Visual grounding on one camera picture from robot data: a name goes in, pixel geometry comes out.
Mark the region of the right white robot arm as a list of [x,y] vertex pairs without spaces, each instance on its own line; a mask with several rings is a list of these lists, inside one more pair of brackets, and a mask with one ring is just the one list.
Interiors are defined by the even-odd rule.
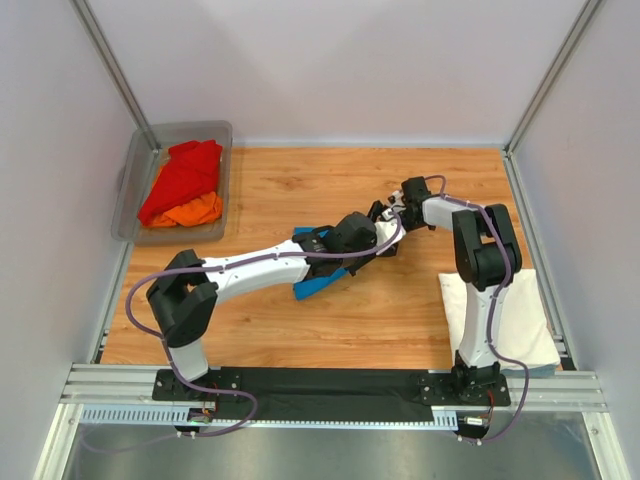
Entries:
[[398,242],[398,226],[406,233],[427,227],[453,235],[455,264],[466,291],[463,336],[450,371],[419,376],[422,401],[433,406],[508,406],[501,372],[507,358],[496,342],[506,294],[522,267],[522,255],[507,207],[435,194],[426,178],[413,177],[385,203],[374,202],[368,217],[391,224],[379,227],[380,242]]

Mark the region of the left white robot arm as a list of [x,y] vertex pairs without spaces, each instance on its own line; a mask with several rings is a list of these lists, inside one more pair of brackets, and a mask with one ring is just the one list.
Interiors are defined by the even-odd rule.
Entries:
[[383,232],[377,222],[354,212],[335,226],[298,233],[254,253],[208,260],[193,250],[176,255],[146,292],[178,373],[176,390],[188,401],[199,401],[209,392],[202,337],[217,305],[267,287],[313,282],[358,268],[375,255],[354,254],[382,245]]

